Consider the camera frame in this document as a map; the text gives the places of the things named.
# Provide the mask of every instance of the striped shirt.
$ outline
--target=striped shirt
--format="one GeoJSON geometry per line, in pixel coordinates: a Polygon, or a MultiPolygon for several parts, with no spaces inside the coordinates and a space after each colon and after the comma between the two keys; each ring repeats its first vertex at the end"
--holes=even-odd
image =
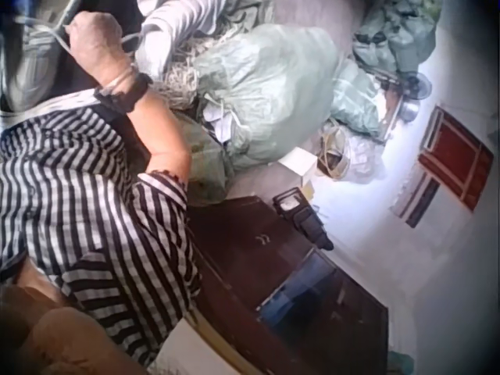
{"type": "Polygon", "coordinates": [[[9,128],[0,157],[0,282],[30,256],[148,365],[198,290],[185,186],[168,172],[133,182],[121,137],[90,108],[9,128]]]}

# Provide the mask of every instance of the watch strap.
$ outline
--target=watch strap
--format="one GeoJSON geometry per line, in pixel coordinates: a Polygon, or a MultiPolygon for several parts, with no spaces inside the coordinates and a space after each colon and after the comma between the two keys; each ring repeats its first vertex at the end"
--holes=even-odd
{"type": "Polygon", "coordinates": [[[135,104],[145,95],[151,83],[152,80],[147,74],[138,73],[127,93],[103,93],[102,87],[97,87],[94,91],[94,97],[104,106],[118,113],[127,114],[134,111],[135,104]]]}

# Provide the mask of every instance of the bracelet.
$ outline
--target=bracelet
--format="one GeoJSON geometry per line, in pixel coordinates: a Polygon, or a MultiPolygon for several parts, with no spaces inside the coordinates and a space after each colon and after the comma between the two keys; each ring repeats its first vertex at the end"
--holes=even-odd
{"type": "Polygon", "coordinates": [[[117,78],[102,87],[99,92],[104,96],[112,94],[112,92],[132,74],[135,76],[139,74],[139,69],[134,64],[131,64],[130,67],[123,71],[117,78]]]}

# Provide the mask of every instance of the wooden furniture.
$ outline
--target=wooden furniture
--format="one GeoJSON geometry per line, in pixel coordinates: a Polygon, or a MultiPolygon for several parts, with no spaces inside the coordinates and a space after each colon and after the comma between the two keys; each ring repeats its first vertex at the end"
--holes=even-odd
{"type": "Polygon", "coordinates": [[[259,198],[193,208],[199,311],[264,373],[385,374],[388,311],[259,198]]]}

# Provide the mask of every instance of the hand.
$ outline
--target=hand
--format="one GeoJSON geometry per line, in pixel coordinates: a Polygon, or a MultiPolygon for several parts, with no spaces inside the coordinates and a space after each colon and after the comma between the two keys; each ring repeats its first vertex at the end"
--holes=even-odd
{"type": "Polygon", "coordinates": [[[122,29],[108,13],[80,12],[66,27],[77,63],[102,86],[130,67],[122,48],[122,29]]]}

